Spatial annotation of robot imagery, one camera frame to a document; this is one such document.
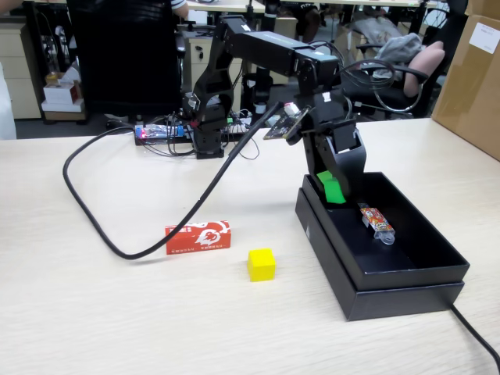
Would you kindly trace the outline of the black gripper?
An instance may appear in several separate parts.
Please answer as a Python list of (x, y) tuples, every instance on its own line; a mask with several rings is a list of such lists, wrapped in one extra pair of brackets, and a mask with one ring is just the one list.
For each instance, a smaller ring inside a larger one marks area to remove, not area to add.
[[(366, 149), (355, 120), (347, 118), (344, 101), (336, 91), (302, 96), (302, 108), (308, 110), (302, 120), (302, 136), (309, 179), (325, 202), (337, 201), (337, 181), (344, 196), (359, 196), (363, 190)], [(333, 172), (322, 159), (316, 136), (331, 140)]]

